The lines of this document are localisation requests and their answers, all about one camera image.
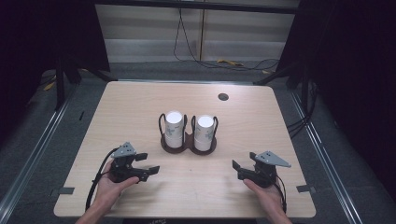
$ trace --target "black cable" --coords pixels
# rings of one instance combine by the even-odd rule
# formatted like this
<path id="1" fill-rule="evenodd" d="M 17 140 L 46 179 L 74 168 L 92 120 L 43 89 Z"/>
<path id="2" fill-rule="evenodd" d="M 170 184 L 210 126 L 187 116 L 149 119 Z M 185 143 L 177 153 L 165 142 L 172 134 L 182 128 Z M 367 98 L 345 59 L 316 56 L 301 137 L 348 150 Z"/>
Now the black cable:
<path id="1" fill-rule="evenodd" d="M 283 183 L 283 180 L 279 177 L 279 175 L 277 175 L 276 177 L 280 180 L 280 182 L 282 183 L 282 186 L 283 186 L 283 192 L 284 193 L 282 193 L 282 191 L 280 190 L 280 186 L 275 184 L 275 187 L 277 188 L 277 190 L 280 193 L 283 211 L 286 213 L 288 205 L 286 204 L 286 188 L 285 188 L 285 184 Z"/>
<path id="2" fill-rule="evenodd" d="M 282 189 L 281 189 L 280 186 L 276 183 L 276 181 L 272 181 L 271 176 L 269 176 L 261 167 L 257 167 L 256 165 L 255 165 L 254 167 L 255 167 L 255 169 L 258 169 L 259 172 L 260 172 L 261 174 L 264 174 L 264 175 L 265 175 L 265 178 L 266 178 L 267 180 L 269 180 L 269 181 L 272 183 L 272 185 L 275 186 L 275 188 L 277 189 L 277 191 L 278 191 L 279 194 L 280 194 L 280 201 L 281 201 L 281 203 L 282 203 L 282 209 L 283 209 L 283 211 L 286 213 L 286 211 L 288 210 L 288 208 L 287 208 L 287 204 L 286 204 L 286 188 L 285 188 L 285 184 L 283 183 L 283 180 L 282 180 L 278 175 L 276 175 L 276 178 L 278 178 L 278 179 L 280 180 L 280 182 L 282 183 L 283 191 L 285 192 L 285 194 L 283 194 Z"/>
<path id="3" fill-rule="evenodd" d="M 104 174 L 107 173 L 107 172 L 106 172 L 106 173 L 103 173 L 103 174 L 102 174 L 102 170 L 103 170 L 103 167 L 105 166 L 105 163 L 106 163 L 108 157 L 109 157 L 113 152 L 115 152 L 117 149 L 118 149 L 118 148 L 112 149 L 112 150 L 106 155 L 105 159 L 104 159 L 103 162 L 102 162 L 102 165 L 100 166 L 100 168 L 99 168 L 99 170 L 98 170 L 98 173 L 96 174 L 95 179 L 92 181 L 92 186 L 91 186 L 90 192 L 88 193 L 87 202 L 85 203 L 85 211 L 87 211 L 87 210 L 90 208 L 90 206 L 91 206 L 92 196 L 93 196 L 93 193 L 95 192 L 96 185 L 98 184 L 100 178 L 102 177 L 102 175 L 104 175 Z"/>
<path id="4" fill-rule="evenodd" d="M 294 131 L 297 130 L 297 132 L 290 137 L 291 139 L 294 138 L 303 129 L 303 127 L 305 127 L 305 125 L 308 123 L 308 121 L 311 120 L 312 114 L 314 113 L 315 104 L 316 104 L 316 100 L 318 97 L 318 88 L 313 82 L 311 83 L 311 86 L 312 86 L 311 91 L 310 91 L 311 97 L 312 97 L 311 108 L 308 111 L 308 113 L 305 115 L 305 117 L 303 117 L 302 119 L 300 119 L 299 121 L 297 121 L 291 125 L 288 125 L 288 128 L 291 128 L 298 124 L 297 127 L 293 128 L 292 130 L 289 130 L 289 133 L 293 133 Z"/>
<path id="5" fill-rule="evenodd" d="M 265 59 L 265 60 L 260 61 L 254 67 L 248 68 L 248 67 L 227 67 L 227 66 L 220 66 L 220 65 L 217 65 L 217 64 L 213 64 L 213 63 L 206 63 L 206 62 L 198 61 L 197 59 L 195 59 L 195 57 L 194 57 L 194 55 L 192 53 L 192 50 L 190 48 L 189 39 L 187 38 L 187 33 L 186 33 L 186 29 L 184 27 L 184 22 L 183 22 L 183 17 L 181 15 L 181 8 L 178 9 L 178 13 L 179 13 L 179 20 L 178 20 L 177 35 L 176 35 L 176 40 L 175 40 L 175 45 L 174 45 L 174 56 L 175 56 L 176 59 L 178 59 L 181 62 L 196 62 L 196 63 L 198 63 L 201 66 L 206 67 L 206 68 L 224 68 L 224 69 L 229 69 L 229 70 L 233 70 L 233 71 L 240 71 L 240 72 L 250 71 L 250 70 L 270 69 L 270 68 L 276 66 L 278 64 L 278 62 L 279 62 L 279 59 Z M 193 60 L 182 60 L 182 59 L 179 59 L 177 57 L 177 55 L 176 55 L 178 32 L 179 32 L 179 29 L 180 29 L 180 24 L 181 24 L 181 27 L 183 28 L 183 32 L 184 32 L 184 36 L 185 36 L 185 39 L 186 39 L 187 47 L 189 49 L 190 55 L 193 58 Z M 260 64 L 262 64 L 264 62 L 268 62 L 268 61 L 275 61 L 275 63 L 270 65 L 270 66 L 264 67 L 264 68 L 258 68 Z"/>

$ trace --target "white cup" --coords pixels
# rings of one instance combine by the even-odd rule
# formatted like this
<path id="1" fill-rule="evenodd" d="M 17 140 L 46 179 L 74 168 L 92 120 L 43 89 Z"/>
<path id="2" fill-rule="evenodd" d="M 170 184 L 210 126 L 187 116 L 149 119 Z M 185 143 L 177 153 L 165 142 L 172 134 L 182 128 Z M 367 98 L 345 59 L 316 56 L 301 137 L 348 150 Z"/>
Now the white cup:
<path id="1" fill-rule="evenodd" d="M 183 134 L 183 115 L 176 111 L 169 111 L 165 115 L 165 135 L 179 139 Z"/>
<path id="2" fill-rule="evenodd" d="M 212 116 L 202 115 L 198 117 L 195 125 L 194 139 L 201 143 L 211 143 L 215 131 L 215 121 Z"/>
<path id="3" fill-rule="evenodd" d="M 200 142 L 196 138 L 194 138 L 194 146 L 196 149 L 200 151 L 208 151 L 212 145 L 212 141 L 210 142 Z"/>
<path id="4" fill-rule="evenodd" d="M 179 138 L 171 138 L 167 134 L 165 134 L 165 142 L 166 145 L 172 148 L 178 148 L 183 145 L 183 136 L 180 136 Z"/>

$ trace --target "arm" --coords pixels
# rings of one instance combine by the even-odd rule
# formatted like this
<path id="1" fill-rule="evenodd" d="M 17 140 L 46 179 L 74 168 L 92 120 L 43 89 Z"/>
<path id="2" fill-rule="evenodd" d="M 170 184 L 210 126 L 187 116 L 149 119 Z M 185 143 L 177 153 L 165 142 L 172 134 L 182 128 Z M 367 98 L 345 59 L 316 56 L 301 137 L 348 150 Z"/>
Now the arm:
<path id="1" fill-rule="evenodd" d="M 249 179 L 244 179 L 244 184 L 259 198 L 262 210 L 265 212 L 271 223 L 291 224 L 291 221 L 282 210 L 280 195 L 274 186 L 263 189 Z"/>
<path id="2" fill-rule="evenodd" d="M 107 214 L 120 194 L 126 188 L 132 186 L 139 181 L 139 178 L 134 176 L 121 183 L 114 183 L 111 180 L 111 174 L 108 173 L 111 167 L 111 162 L 106 164 L 104 175 L 98 182 L 95 200 L 84 215 L 76 222 L 83 223 L 97 223 L 105 214 Z"/>

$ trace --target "wooden table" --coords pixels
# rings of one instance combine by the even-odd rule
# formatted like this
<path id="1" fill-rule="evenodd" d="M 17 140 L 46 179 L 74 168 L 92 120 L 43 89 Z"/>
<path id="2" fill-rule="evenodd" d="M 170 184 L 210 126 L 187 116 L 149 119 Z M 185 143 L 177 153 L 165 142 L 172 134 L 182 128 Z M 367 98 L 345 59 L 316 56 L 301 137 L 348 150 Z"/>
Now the wooden table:
<path id="1" fill-rule="evenodd" d="M 220 93 L 229 96 L 219 99 Z M 161 147 L 158 118 L 178 110 L 189 118 L 214 115 L 219 119 L 216 150 L 198 156 L 190 150 L 170 154 Z M 72 195 L 60 195 L 54 213 L 79 217 L 99 166 L 114 147 L 131 142 L 148 159 L 135 168 L 160 165 L 157 175 L 126 189 L 108 214 L 110 217 L 264 217 L 255 195 L 237 179 L 236 160 L 253 170 L 249 152 L 271 150 L 291 164 L 277 167 L 283 179 L 289 217 L 312 217 L 316 210 L 305 185 L 288 130 L 274 92 L 269 87 L 232 84 L 110 82 L 96 109 L 64 186 Z"/>

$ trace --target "white wall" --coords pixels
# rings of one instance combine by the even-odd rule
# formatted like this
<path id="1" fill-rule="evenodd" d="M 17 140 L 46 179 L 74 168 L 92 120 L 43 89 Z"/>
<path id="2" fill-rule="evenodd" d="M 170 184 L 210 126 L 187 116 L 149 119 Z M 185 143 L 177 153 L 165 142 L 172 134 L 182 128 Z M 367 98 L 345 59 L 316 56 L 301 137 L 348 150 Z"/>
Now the white wall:
<path id="1" fill-rule="evenodd" d="M 207 1 L 282 7 L 297 7 L 299 3 L 298 0 Z M 176 60 L 177 9 L 97 5 L 96 10 L 111 63 Z M 198 9 L 182 9 L 182 18 L 197 59 L 202 56 L 202 60 L 238 61 L 279 58 L 293 20 L 292 15 Z M 191 59 L 181 27 L 176 53 L 181 59 Z"/>

